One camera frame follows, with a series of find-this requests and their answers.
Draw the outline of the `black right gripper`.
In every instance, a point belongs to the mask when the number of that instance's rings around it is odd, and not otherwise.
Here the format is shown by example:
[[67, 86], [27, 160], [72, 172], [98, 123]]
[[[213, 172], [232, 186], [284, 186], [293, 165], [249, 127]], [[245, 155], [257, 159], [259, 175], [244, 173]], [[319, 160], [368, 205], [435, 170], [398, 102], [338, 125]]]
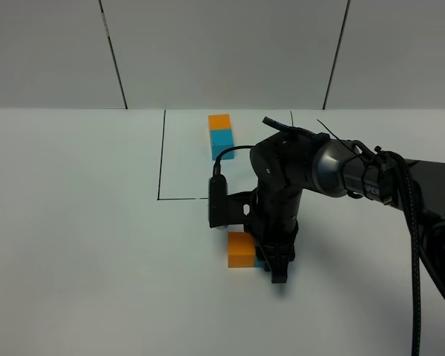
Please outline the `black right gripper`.
[[273, 284], [287, 282], [289, 263], [295, 258], [301, 195], [302, 190], [297, 187], [275, 191], [258, 185], [251, 197], [254, 219], [245, 229], [254, 238], [255, 259], [264, 262], [264, 271], [270, 269]]

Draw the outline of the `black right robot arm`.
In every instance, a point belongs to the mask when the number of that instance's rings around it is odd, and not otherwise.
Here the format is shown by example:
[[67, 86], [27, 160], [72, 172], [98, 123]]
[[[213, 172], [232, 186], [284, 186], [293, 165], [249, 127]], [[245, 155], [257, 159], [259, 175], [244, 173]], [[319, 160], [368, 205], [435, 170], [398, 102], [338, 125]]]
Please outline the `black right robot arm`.
[[297, 214], [305, 190], [367, 198], [404, 213], [413, 254], [445, 287], [445, 163], [404, 159], [326, 133], [284, 129], [250, 151], [257, 176], [255, 237], [273, 283], [284, 283], [294, 259]]

